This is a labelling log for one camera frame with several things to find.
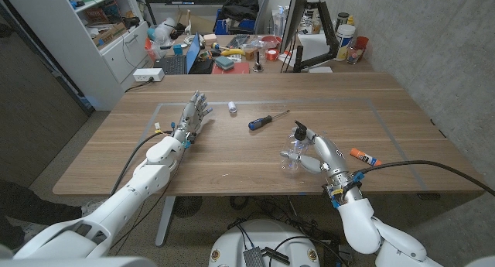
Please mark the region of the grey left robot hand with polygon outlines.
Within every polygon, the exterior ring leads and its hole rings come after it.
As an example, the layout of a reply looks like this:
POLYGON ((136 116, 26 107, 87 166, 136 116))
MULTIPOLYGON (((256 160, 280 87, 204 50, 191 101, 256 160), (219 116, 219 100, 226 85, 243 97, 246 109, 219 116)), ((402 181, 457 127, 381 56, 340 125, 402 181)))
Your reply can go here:
POLYGON ((206 95, 196 91, 183 109, 183 113, 173 133, 179 142, 193 141, 199 131, 203 118, 213 109, 207 108, 206 95))

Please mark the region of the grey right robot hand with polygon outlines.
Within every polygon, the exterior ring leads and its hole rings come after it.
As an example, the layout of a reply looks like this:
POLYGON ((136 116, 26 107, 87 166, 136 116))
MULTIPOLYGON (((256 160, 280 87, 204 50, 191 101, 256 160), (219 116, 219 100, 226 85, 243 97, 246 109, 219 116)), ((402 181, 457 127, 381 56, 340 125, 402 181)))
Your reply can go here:
POLYGON ((326 184, 323 185, 324 192, 335 206, 339 207, 363 199, 358 186, 360 181, 355 181, 356 175, 350 172, 344 154, 334 142, 308 129, 306 137, 299 140, 299 144, 313 146, 319 158, 296 151, 281 151, 280 156, 298 163, 309 173, 322 173, 326 179, 326 184))

